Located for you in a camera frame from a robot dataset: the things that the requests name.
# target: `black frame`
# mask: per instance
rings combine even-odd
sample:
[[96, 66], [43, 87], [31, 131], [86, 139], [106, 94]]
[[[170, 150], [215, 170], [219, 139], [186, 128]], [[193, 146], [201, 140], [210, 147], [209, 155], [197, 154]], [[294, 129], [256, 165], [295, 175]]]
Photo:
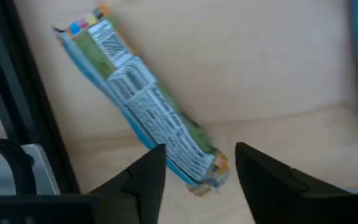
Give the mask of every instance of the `black frame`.
[[43, 147], [60, 193], [80, 192], [11, 0], [0, 0], [0, 119], [9, 139]]

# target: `gray object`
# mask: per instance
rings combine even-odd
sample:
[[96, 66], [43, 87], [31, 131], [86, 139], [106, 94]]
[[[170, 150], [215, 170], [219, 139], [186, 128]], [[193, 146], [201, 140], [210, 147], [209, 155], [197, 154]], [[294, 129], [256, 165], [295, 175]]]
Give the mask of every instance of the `gray object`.
[[[44, 149], [39, 144], [26, 144], [22, 146], [23, 150], [33, 158], [34, 164], [32, 171], [35, 177], [35, 184], [37, 186], [37, 194], [39, 195], [54, 195], [59, 194], [57, 182], [53, 175]], [[15, 185], [12, 175], [12, 170], [9, 164], [0, 155], [0, 195], [14, 195]]]

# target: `snack bar wrapper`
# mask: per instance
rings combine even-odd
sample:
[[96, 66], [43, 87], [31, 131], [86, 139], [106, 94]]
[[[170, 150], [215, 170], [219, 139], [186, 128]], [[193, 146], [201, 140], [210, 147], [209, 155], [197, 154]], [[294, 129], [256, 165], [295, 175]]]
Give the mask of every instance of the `snack bar wrapper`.
[[100, 4], [67, 29], [54, 32], [75, 65], [121, 111], [149, 149], [164, 143], [167, 166], [190, 191], [203, 195], [228, 177], [227, 157], [197, 123], [181, 113]]

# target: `barcode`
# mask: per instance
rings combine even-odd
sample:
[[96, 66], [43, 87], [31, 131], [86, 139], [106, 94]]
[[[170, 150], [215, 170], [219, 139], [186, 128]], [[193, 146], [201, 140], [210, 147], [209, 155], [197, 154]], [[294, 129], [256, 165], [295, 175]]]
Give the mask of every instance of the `barcode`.
[[125, 45], [121, 42], [117, 34], [111, 34], [108, 38], [100, 43], [105, 52], [111, 59], [115, 59], [123, 52], [129, 53]]
[[127, 66], [124, 73], [114, 77], [112, 80], [113, 88], [125, 99], [129, 100], [137, 92], [141, 91], [149, 84], [143, 74], [132, 65]]

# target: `black strap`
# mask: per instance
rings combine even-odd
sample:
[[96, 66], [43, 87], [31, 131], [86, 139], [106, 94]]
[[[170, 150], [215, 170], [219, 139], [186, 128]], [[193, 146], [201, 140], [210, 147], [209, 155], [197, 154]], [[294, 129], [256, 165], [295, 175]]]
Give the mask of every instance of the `black strap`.
[[31, 159], [17, 143], [0, 139], [0, 154], [11, 167], [17, 195], [36, 194]]

